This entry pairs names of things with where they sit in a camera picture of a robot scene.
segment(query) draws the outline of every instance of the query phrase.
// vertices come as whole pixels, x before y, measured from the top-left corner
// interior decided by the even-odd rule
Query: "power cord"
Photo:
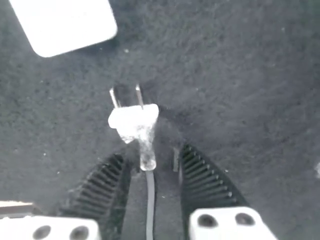
[[[114,109],[108,123],[116,129],[121,139],[126,143],[138,140],[140,146],[140,168],[145,171],[147,184],[147,214],[146,214],[146,240],[154,239],[155,215],[155,176],[156,156],[153,149],[155,126],[159,116],[159,107],[156,104],[143,103],[140,86],[135,87],[139,105],[121,107],[113,88],[110,90]]]

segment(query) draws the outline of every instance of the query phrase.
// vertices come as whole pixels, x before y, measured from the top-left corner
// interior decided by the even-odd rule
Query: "screw hole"
[[[238,213],[235,216],[235,221],[239,225],[245,225],[245,226],[255,225],[255,220],[253,219],[253,217],[246,213]]]
[[[41,226],[37,230],[35,230],[35,232],[33,233],[33,239],[35,240],[45,239],[50,234],[50,231],[51,231],[50,226],[48,225]]]
[[[218,226],[218,223],[213,216],[203,214],[198,218],[198,225],[206,228],[214,228]]]
[[[72,230],[70,240],[86,240],[89,235],[89,230],[86,226],[78,226]]]

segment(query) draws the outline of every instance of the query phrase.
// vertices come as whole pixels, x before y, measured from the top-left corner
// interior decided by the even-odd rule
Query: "white block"
[[[113,38],[117,24],[108,0],[10,0],[33,48],[42,57]]]

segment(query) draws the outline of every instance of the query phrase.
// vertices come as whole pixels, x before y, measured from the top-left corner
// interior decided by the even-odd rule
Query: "metal prong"
[[[135,91],[136,91],[136,96],[138,97],[138,102],[139,102],[141,108],[144,109],[144,101],[142,99],[142,94],[141,94],[141,89],[140,89],[139,84],[137,84],[135,86]]]
[[[119,106],[120,103],[117,102],[116,95],[115,95],[115,90],[114,90],[113,87],[110,89],[109,93],[110,93],[111,100],[112,100],[112,103],[114,105],[114,108],[117,109],[117,108],[121,107],[121,106]]]

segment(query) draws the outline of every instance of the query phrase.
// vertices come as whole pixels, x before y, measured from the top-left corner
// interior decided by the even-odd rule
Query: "ridged rubber pad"
[[[131,180],[131,165],[120,155],[98,164],[70,191],[56,213],[62,217],[94,219],[103,240],[120,239]]]
[[[179,156],[179,183],[186,239],[189,217],[196,209],[248,206],[229,178],[188,144],[183,146]]]

